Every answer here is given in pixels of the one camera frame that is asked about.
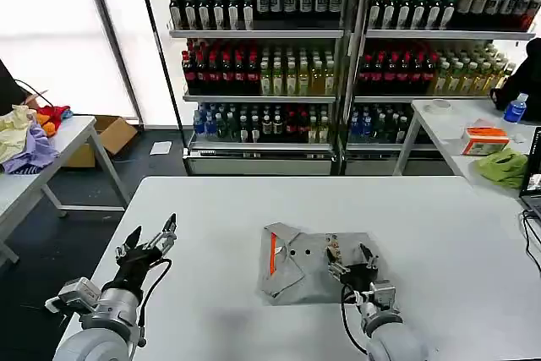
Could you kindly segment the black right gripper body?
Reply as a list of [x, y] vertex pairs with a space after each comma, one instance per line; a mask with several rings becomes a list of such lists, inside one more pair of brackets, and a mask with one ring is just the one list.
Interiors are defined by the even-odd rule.
[[370, 284], [378, 277], [379, 270], [377, 267], [368, 267], [367, 264], [356, 264], [347, 266], [340, 277], [340, 282], [359, 293], [370, 291]]

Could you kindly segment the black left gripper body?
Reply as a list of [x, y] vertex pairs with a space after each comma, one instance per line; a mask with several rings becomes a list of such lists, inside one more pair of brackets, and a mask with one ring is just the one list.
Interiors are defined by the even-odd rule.
[[139, 245], [129, 250], [124, 257], [117, 261], [119, 269], [111, 281], [111, 288], [141, 293], [147, 273], [162, 256], [162, 251], [157, 247], [145, 248], [144, 245]]

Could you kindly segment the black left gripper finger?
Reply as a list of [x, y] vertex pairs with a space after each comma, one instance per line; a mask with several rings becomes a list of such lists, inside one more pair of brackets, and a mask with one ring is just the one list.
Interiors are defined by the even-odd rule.
[[120, 261], [134, 250], [139, 242], [142, 227], [137, 226], [125, 239], [125, 241], [115, 248], [115, 259]]
[[164, 224], [162, 230], [157, 233], [149, 242], [143, 246], [144, 250], [158, 249], [162, 254], [166, 254], [174, 245], [177, 239], [177, 214], [172, 213]]

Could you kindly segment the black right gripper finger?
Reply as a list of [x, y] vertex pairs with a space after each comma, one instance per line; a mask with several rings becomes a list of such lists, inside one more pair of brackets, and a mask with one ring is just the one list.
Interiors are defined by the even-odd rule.
[[336, 280], [341, 280], [347, 273], [348, 268], [342, 264], [342, 254], [337, 246], [328, 245], [326, 247], [328, 259], [328, 271]]
[[373, 254], [372, 251], [369, 249], [369, 247], [364, 245], [363, 243], [359, 244], [359, 248], [361, 252], [363, 253], [365, 267], [368, 270], [377, 271], [379, 269], [378, 267], [379, 256], [377, 254]]

